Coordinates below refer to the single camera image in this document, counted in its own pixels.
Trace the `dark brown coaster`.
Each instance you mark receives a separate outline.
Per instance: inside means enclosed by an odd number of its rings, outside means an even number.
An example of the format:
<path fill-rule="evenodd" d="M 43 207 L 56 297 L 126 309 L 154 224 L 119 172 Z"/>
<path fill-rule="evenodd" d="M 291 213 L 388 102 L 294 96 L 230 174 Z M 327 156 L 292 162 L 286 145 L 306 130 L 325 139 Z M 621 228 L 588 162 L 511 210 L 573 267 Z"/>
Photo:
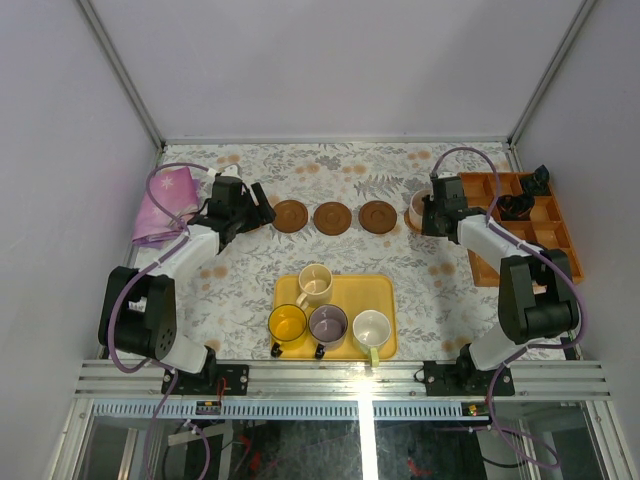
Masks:
<path fill-rule="evenodd" d="M 397 212 L 387 202 L 369 201 L 359 210 L 360 225 L 373 234 L 386 234 L 393 230 L 397 222 Z"/>
<path fill-rule="evenodd" d="M 282 233 L 295 233 L 306 226 L 308 210 L 297 200 L 283 200 L 274 206 L 274 228 Z"/>
<path fill-rule="evenodd" d="M 326 202 L 315 210 L 313 222 L 321 233 L 337 236 L 345 233 L 350 228 L 352 213 L 342 203 Z"/>

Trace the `pink mug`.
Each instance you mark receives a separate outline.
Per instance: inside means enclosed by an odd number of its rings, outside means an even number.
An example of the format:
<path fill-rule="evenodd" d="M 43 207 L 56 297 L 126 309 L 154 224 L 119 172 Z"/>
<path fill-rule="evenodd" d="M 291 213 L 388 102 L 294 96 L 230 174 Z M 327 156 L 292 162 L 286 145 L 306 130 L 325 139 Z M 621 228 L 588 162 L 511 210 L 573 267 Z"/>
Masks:
<path fill-rule="evenodd" d="M 413 194 L 408 207 L 408 219 L 411 227 L 417 231 L 422 231 L 422 220 L 424 213 L 424 198 L 429 197 L 431 191 L 428 189 L 420 190 Z"/>

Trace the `woven tan coaster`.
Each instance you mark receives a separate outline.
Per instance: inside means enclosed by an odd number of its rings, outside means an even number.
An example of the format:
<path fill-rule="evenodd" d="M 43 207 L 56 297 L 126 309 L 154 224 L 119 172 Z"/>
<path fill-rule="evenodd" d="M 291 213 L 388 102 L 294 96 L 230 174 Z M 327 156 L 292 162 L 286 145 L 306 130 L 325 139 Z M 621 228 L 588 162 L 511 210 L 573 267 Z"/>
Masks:
<path fill-rule="evenodd" d="M 409 228 L 409 230 L 411 230 L 412 232 L 421 235 L 421 230 L 419 228 L 416 228 L 410 221 L 409 216 L 407 216 L 406 214 L 403 217 L 404 222 L 406 224 L 406 226 Z"/>

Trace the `dark brown coaster bottom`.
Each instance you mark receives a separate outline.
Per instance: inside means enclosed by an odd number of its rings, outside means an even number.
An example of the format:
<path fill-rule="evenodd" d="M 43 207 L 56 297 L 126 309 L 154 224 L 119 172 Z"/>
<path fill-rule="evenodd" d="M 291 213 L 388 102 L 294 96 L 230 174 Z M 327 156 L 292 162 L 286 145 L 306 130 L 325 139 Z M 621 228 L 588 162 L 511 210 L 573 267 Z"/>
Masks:
<path fill-rule="evenodd" d="M 386 234 L 393 230 L 397 222 L 397 212 L 387 202 L 369 201 L 359 210 L 360 225 L 373 234 Z"/>

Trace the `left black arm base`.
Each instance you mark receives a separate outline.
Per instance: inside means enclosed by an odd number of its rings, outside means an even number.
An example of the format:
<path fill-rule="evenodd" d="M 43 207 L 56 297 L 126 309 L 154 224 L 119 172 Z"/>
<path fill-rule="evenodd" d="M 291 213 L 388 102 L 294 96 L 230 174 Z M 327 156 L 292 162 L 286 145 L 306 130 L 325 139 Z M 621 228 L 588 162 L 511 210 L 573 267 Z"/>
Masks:
<path fill-rule="evenodd" d="M 216 352 L 207 347 L 207 356 L 200 373 L 178 370 L 178 380 L 171 390 L 186 396 L 245 396 L 249 385 L 247 364 L 220 363 Z"/>

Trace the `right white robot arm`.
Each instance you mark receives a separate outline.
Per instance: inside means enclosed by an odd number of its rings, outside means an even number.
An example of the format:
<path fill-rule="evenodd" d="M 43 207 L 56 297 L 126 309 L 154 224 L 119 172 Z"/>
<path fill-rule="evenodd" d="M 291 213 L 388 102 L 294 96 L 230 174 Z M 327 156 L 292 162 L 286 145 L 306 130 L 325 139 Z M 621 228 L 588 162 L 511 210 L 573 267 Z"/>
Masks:
<path fill-rule="evenodd" d="M 430 180 L 421 233 L 466 248 L 499 274 L 497 324 L 462 347 L 456 359 L 457 385 L 474 395 L 490 385 L 491 370 L 577 328 L 580 302 L 565 252 L 522 240 L 489 212 L 470 207 L 459 176 L 433 174 Z"/>

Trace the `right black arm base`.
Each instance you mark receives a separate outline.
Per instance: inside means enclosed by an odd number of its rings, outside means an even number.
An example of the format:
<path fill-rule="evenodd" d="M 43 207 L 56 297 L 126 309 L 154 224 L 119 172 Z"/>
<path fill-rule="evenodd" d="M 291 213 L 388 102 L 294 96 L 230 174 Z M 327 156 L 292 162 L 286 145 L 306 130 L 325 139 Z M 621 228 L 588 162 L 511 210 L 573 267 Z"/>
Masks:
<path fill-rule="evenodd" d="M 505 368 L 482 371 L 476 369 L 470 360 L 457 360 L 455 363 L 424 361 L 420 373 L 414 375 L 425 386 L 426 394 L 434 397 L 470 397 L 489 393 L 497 397 L 512 397 L 515 387 L 511 371 Z"/>

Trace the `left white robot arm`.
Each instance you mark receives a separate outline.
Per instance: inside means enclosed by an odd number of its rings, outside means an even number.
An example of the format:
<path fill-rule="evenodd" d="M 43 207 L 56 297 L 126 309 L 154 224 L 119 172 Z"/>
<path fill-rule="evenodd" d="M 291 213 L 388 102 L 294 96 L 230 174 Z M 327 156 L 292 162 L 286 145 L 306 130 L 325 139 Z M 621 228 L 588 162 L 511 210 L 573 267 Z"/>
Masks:
<path fill-rule="evenodd" d="M 116 368 L 126 374 L 155 363 L 184 373 L 197 394 L 212 392 L 219 381 L 215 351 L 180 332 L 177 287 L 220 254 L 237 235 L 271 224 L 273 207 L 259 183 L 218 175 L 205 211 L 182 222 L 182 232 L 148 266 L 120 266 L 108 277 L 98 331 Z"/>

